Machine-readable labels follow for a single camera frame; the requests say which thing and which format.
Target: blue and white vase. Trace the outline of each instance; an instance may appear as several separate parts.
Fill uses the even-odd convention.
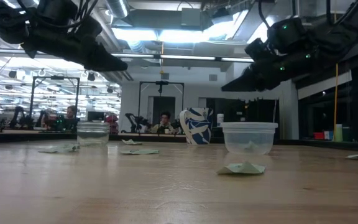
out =
[[[179,119],[188,144],[209,144],[214,111],[211,108],[187,108]]]

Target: red box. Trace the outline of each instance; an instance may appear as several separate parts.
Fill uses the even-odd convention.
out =
[[[324,140],[324,133],[314,133],[315,140]]]

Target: glass jar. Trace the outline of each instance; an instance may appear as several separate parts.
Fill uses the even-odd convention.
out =
[[[109,142],[110,125],[99,122],[79,122],[77,142],[81,146],[106,145]]]

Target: clear plastic container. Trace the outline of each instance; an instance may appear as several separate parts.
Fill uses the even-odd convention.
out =
[[[77,125],[77,142],[81,146],[106,145],[109,142],[110,126],[108,123],[79,122]]]
[[[268,154],[272,150],[278,124],[258,122],[222,123],[224,142],[229,152]]]

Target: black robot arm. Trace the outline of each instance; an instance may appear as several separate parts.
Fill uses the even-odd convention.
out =
[[[94,0],[87,13],[71,0],[40,0],[37,8],[26,8],[22,0],[17,2],[21,9],[13,9],[0,0],[0,38],[10,44],[21,44],[29,57],[34,58],[39,51],[82,64],[87,70],[127,69],[125,62],[113,57],[96,41],[102,28],[90,14],[98,0]],[[70,24],[79,18],[80,22]]]
[[[222,91],[271,90],[282,81],[338,63],[358,44],[358,0],[332,26],[326,22],[306,30],[299,18],[291,18],[273,24],[267,36],[265,43],[257,39],[246,48],[254,63]]]

